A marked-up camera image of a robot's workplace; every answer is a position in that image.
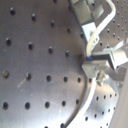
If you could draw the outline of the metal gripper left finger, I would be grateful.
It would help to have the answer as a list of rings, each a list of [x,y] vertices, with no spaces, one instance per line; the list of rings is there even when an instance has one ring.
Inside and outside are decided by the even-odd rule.
[[[126,75],[125,68],[113,69],[107,61],[85,61],[82,69],[88,78],[95,78],[99,86],[109,78],[114,82],[123,82]]]

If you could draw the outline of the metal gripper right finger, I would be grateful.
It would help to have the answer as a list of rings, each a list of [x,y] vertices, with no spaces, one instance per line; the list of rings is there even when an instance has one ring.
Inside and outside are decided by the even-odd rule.
[[[121,41],[116,46],[92,53],[93,60],[107,60],[112,69],[128,62],[128,42]]]

